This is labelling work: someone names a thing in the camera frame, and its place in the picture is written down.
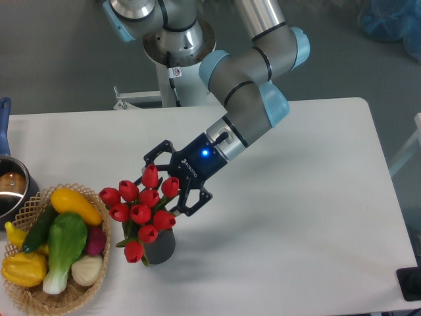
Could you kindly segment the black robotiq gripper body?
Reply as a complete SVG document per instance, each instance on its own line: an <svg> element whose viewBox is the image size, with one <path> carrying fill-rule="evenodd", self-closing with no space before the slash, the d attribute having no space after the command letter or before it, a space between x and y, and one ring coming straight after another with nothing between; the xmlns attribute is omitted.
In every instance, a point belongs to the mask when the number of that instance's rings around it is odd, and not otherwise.
<svg viewBox="0 0 421 316"><path fill-rule="evenodd" d="M172 154L168 174L179 179L180 187L190 179L190 188L194 190L203 187L210 177L227 164L227 160L202 133L182 150Z"/></svg>

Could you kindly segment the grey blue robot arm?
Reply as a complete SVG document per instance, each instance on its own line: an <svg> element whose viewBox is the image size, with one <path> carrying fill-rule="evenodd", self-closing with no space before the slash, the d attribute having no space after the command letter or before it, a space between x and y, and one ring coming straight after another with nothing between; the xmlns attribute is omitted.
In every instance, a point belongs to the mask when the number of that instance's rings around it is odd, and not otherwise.
<svg viewBox="0 0 421 316"><path fill-rule="evenodd" d="M216 49L210 24L195 1L105 1L103 9L123 41L141 40L154 62L163 107L202 104L214 96L226 114L181 150L164 141L145 156L151 164L164 152L162 166L180 181L175 215L190 216L211 199L205 182L275 127L289 103L272 80L305 62L309 39L290 28L276 1L236 1L253 42L233 57Z"/></svg>

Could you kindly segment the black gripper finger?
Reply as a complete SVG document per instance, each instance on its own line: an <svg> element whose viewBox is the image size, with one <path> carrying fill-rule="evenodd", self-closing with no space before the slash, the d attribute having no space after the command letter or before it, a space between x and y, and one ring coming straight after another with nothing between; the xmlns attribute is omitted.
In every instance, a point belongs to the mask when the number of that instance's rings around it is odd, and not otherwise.
<svg viewBox="0 0 421 316"><path fill-rule="evenodd" d="M192 179L184 179L180 185L178 200L170 209L175 216L190 217L212 199L212 194L204 186L194 186Z"/></svg>
<svg viewBox="0 0 421 316"><path fill-rule="evenodd" d="M145 161L145 165L142 168L142 176L145 169L150 164L155 164L155 159L161 155L162 153L170 153L171 155L174 153L174 146L170 140L164 140L159 145L154 147L150 152L144 155L143 160ZM169 164L166 165L157 165L158 171L168 171ZM139 185L141 184L142 176L135 180L134 184Z"/></svg>

